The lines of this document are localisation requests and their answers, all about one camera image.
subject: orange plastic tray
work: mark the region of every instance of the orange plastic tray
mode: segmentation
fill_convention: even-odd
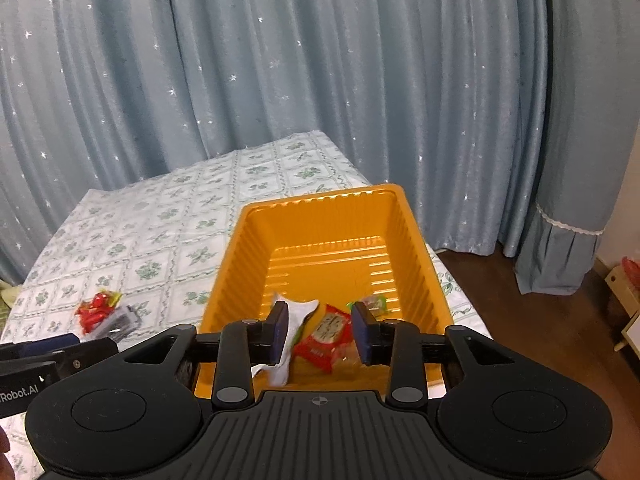
[[[371,294],[386,297],[385,317],[410,321],[422,332],[444,333],[453,323],[404,191],[393,184],[245,206],[200,331],[219,332],[238,319],[265,319],[274,292],[293,301],[320,301],[303,337],[322,319],[325,304],[346,309]],[[210,396],[213,370],[202,366],[198,396]],[[437,365],[428,365],[427,372],[429,382],[442,380]],[[383,393],[387,379],[384,366],[324,374],[296,357],[285,388]],[[265,373],[255,377],[254,389],[256,395],[269,389]]]

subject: human hand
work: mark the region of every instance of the human hand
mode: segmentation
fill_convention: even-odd
[[[14,468],[11,467],[9,459],[4,455],[9,452],[10,447],[6,433],[0,428],[0,480],[15,480]]]

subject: black robotic gripper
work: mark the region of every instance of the black robotic gripper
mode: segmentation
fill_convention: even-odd
[[[174,326],[43,390],[28,439],[43,480],[564,479],[593,467],[611,416],[588,388],[475,331],[421,334],[352,311],[362,362],[388,365],[375,391],[254,397],[250,367],[279,361],[287,306],[221,333]],[[210,399],[193,388],[217,363]],[[447,393],[429,400],[425,363]]]

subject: baseboard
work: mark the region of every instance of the baseboard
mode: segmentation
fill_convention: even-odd
[[[596,256],[596,260],[593,263],[593,272],[595,272],[598,276],[600,276],[603,280],[609,275],[611,269],[607,267],[607,265]]]

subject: wall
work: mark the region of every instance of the wall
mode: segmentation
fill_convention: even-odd
[[[640,262],[640,124],[613,215],[598,248],[598,258],[609,269],[622,256]]]

